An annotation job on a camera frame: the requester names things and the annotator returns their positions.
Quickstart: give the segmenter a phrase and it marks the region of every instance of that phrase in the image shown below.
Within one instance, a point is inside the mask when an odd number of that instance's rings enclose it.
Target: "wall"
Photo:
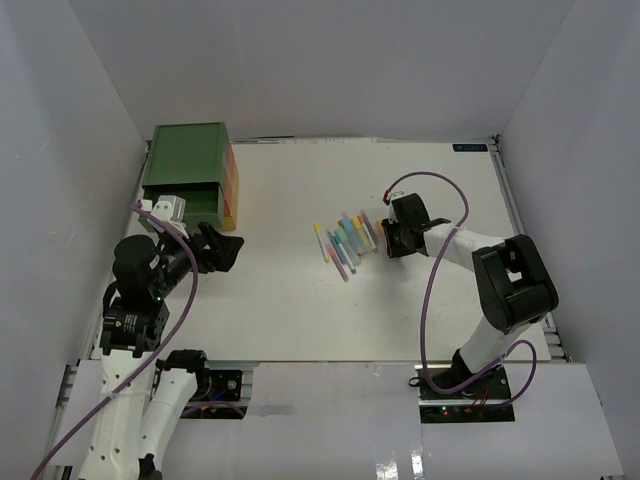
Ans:
[[[66,0],[0,4],[2,478],[44,454],[143,144]]]
[[[560,293],[625,473],[640,478],[640,5],[578,0],[504,132],[526,230]]]
[[[460,138],[504,129],[572,0],[70,3],[146,138]]]

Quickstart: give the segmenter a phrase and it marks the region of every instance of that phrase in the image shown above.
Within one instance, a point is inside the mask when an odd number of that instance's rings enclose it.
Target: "yellow marker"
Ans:
[[[367,234],[364,233],[364,228],[360,223],[360,219],[358,217],[351,217],[351,223],[353,223],[353,227],[356,229],[356,232],[358,232],[358,236],[360,237],[360,240],[362,240],[362,245],[364,245],[364,249],[367,252],[371,251],[373,247],[371,243],[369,243]]]
[[[327,253],[327,249],[324,246],[324,242],[322,241],[322,227],[319,223],[314,223],[313,228],[316,231],[316,238],[318,239],[318,245],[320,245],[320,251],[322,252],[322,258],[324,261],[329,263],[329,254]]]

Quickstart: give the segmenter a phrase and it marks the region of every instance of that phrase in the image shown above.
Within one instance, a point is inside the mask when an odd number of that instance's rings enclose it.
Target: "marker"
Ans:
[[[336,243],[338,244],[338,250],[337,250],[338,255],[340,253],[342,253],[342,256],[347,261],[347,267],[349,267],[349,270],[351,270],[351,273],[353,273],[355,275],[356,274],[356,267],[354,267],[353,263],[351,263],[351,259],[349,258],[349,254],[347,253],[347,250],[344,248],[344,245],[342,244],[342,241],[340,240],[340,237],[338,235],[336,235],[333,238],[336,241]]]
[[[377,252],[378,247],[376,245],[376,242],[373,240],[373,237],[371,236],[369,227],[367,227],[367,224],[364,222],[364,217],[362,215],[358,215],[358,220],[360,220],[360,224],[362,225],[362,229],[364,230],[364,233],[367,236],[367,240],[369,240],[369,243],[371,244],[371,248],[373,248],[374,252]]]
[[[347,252],[351,263],[353,263],[355,267],[360,265],[360,257],[353,249],[353,246],[351,245],[351,243],[349,242],[349,238],[347,237],[347,232],[344,231],[344,228],[342,228],[342,226],[336,228],[336,237],[340,239],[340,243]]]
[[[338,255],[336,255],[336,251],[328,243],[325,245],[325,248],[327,249],[327,252],[329,252],[329,256],[331,257],[331,260],[333,260],[333,264],[338,269],[338,273],[340,273],[340,276],[342,277],[342,279],[345,282],[348,282],[349,281],[349,275],[347,275],[347,272],[345,272],[344,268],[342,268],[342,264],[340,263],[340,260],[338,259]]]
[[[322,236],[322,227],[320,226],[319,223],[314,223],[313,228],[316,231],[316,238],[318,239],[318,245],[320,245],[322,258],[324,258],[325,262],[329,263],[329,254],[327,253],[327,249],[325,248],[324,243],[322,243],[322,239],[320,238]]]
[[[360,237],[360,241],[362,242],[362,245],[364,245],[364,251],[369,252],[373,248],[373,246],[369,243],[369,239],[367,238],[367,235],[364,233],[364,228],[362,228],[360,219],[358,217],[351,217],[351,223],[353,223],[353,226],[355,227],[356,232]]]
[[[326,228],[324,230],[324,233],[327,234],[327,238],[329,239],[329,243],[331,243],[331,246],[333,247],[333,249],[338,254],[338,258],[340,259],[340,263],[342,263],[343,265],[346,265],[347,260],[344,258],[344,256],[342,255],[342,252],[338,248],[338,242],[336,242],[335,237],[331,234],[331,232],[329,231],[328,228]]]
[[[347,232],[349,242],[351,242],[351,246],[356,253],[358,255],[363,255],[365,253],[364,244],[362,243],[362,240],[360,240],[353,223],[351,223],[351,220],[349,220],[346,213],[342,213],[342,220],[338,222],[338,224],[344,228],[345,232]]]
[[[379,240],[375,228],[373,228],[373,225],[371,225],[371,222],[369,221],[369,218],[367,217],[367,214],[364,212],[364,210],[360,210],[360,215],[362,216],[360,221],[364,220],[364,225],[369,230],[369,234],[371,236],[371,239],[373,240],[373,245],[377,247]]]

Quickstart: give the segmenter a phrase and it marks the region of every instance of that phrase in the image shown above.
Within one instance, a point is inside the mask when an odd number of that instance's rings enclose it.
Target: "black sticker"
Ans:
[[[488,152],[489,149],[485,143],[454,143],[454,152]]]

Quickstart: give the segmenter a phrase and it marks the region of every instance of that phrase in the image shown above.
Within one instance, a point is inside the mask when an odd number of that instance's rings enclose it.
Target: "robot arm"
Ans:
[[[183,199],[165,196],[153,208],[150,202],[143,204],[143,210],[180,232],[199,273],[229,271],[244,240],[223,236],[208,223],[198,225],[200,233],[189,235],[181,222],[184,206]],[[182,351],[161,362],[162,375],[151,402],[151,366],[120,393],[112,393],[154,355],[169,318],[164,299],[192,268],[171,235],[159,231],[158,238],[156,244],[146,235],[133,235],[115,248],[116,281],[105,293],[100,337],[101,394],[113,399],[96,415],[80,469],[82,480],[161,479],[164,451],[180,414],[196,391],[208,391],[204,353]]]
[[[484,316],[455,352],[443,387],[460,384],[503,356],[531,324],[558,306],[555,287],[530,237],[488,237],[444,219],[431,220],[415,193],[396,194],[390,200],[389,219],[382,222],[390,258],[416,252],[435,256],[457,229],[443,259],[476,276]]]

